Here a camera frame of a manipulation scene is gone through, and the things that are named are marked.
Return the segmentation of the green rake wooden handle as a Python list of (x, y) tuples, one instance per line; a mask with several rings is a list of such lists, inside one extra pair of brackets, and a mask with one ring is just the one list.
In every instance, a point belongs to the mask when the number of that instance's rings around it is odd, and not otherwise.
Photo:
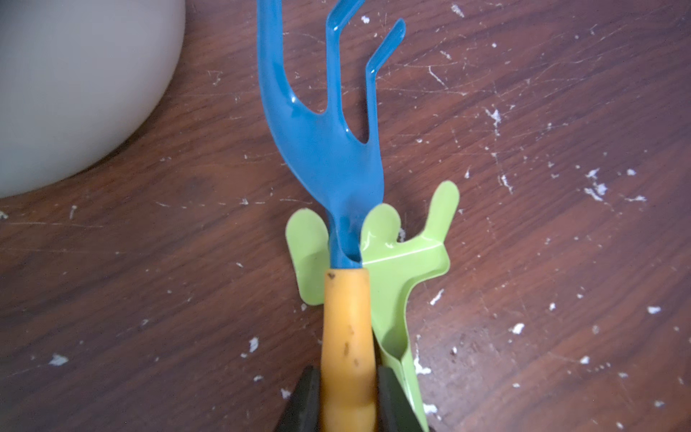
[[(427, 431), (425, 405), (417, 375), (423, 368), (410, 347), (406, 320), (408, 297), (426, 280), (448, 272), (451, 261), (444, 245), (459, 204), (459, 190), (444, 181), (435, 190), (424, 229), (400, 242), (401, 217), (383, 203), (363, 224), (363, 265), (372, 283), (372, 328), (380, 358), (396, 376), (408, 402), (402, 429)], [(324, 302), (324, 274), (329, 266), (329, 234), (325, 222), (311, 209), (300, 209), (289, 219), (285, 238), (302, 300), (310, 306)]]

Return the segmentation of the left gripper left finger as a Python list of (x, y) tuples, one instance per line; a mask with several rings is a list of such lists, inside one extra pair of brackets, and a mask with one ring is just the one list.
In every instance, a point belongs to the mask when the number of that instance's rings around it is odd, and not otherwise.
[(306, 366), (275, 426), (275, 432), (320, 430), (320, 370)]

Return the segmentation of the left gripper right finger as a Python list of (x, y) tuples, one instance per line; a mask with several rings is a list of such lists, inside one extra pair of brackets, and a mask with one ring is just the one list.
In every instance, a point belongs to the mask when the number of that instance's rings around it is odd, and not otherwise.
[(423, 432), (417, 416), (390, 367), (377, 369), (378, 430)]

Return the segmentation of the blue rake yellow handle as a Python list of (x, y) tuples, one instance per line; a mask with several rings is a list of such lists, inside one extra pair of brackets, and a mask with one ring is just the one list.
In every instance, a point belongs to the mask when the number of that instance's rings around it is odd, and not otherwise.
[(266, 121), (287, 167), (328, 216), (329, 268), (324, 282), (320, 361), (320, 427), (324, 431), (374, 431), (377, 373), (371, 320), (370, 275), (360, 248), (366, 216), (383, 201), (376, 77), (405, 37), (397, 21), (365, 67), (367, 140), (358, 140), (345, 119), (340, 36), (360, 9), (341, 1), (326, 24), (328, 104), (311, 111), (294, 93), (284, 66), (282, 5), (257, 5), (257, 64)]

